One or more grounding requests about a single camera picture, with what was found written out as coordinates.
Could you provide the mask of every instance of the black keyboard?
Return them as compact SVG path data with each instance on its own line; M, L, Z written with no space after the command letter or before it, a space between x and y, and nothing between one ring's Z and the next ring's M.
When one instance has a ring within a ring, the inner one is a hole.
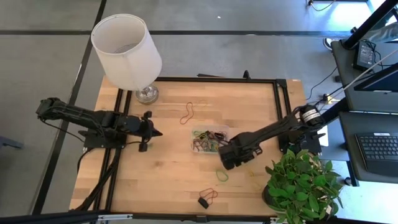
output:
M369 172L398 176L398 133L364 133L355 137Z

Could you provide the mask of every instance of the glass lamp base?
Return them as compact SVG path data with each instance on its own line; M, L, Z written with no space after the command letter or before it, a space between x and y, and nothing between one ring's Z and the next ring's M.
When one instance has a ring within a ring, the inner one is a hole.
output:
M138 102L143 105L149 105L154 103L159 97L159 91L154 85L149 85L141 91L136 91L136 97Z

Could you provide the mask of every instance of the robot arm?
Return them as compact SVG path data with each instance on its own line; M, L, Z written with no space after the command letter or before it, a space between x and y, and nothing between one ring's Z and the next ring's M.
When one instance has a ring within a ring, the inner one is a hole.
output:
M144 152L151 137L162 135L149 119L150 111L140 119L114 111L90 111L68 105L58 98L48 98L41 101L36 113L41 121L62 119L88 128L88 131L79 131L86 137L85 147L120 147L129 134L142 138L139 150Z
M305 105L294 109L291 114L278 122L270 124L255 132L240 133L233 137L227 145L218 150L225 169L230 170L249 162L262 153L260 143L284 133L292 133L299 138L301 135L318 131L325 124L315 106Z

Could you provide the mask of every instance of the wooden table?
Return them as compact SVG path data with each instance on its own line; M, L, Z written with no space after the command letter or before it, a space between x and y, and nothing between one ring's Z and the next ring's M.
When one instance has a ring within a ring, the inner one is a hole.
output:
M157 214L206 214L274 216L275 211L261 199L269 180L264 167L272 167L282 153L277 138L261 143L264 152L254 160L227 171L229 180L220 182L217 169L224 169L217 154L199 154L190 148L191 131L196 125L222 124L233 137L255 131L277 121L272 85L263 83L155 82L160 95L152 105L142 105L133 97L129 114L142 116L151 110L155 128L164 135L150 140L147 152L138 145L123 149L112 201L112 212ZM300 80L287 80L292 108L305 104ZM104 78L95 110L113 110L118 89ZM284 105L282 91L279 91ZM124 105L126 94L121 105ZM187 124L186 104L194 104L194 117ZM138 140L129 136L129 141ZM79 206L97 184L104 149L87 154L80 166L70 208ZM208 209L197 201L207 188L218 192ZM104 208L107 186L101 198Z

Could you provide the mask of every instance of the white lampshade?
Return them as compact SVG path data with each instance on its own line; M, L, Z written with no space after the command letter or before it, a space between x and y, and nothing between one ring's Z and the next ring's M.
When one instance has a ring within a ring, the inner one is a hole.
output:
M110 82L123 90L143 90L162 69L162 59L145 22L117 14L99 22L91 42Z

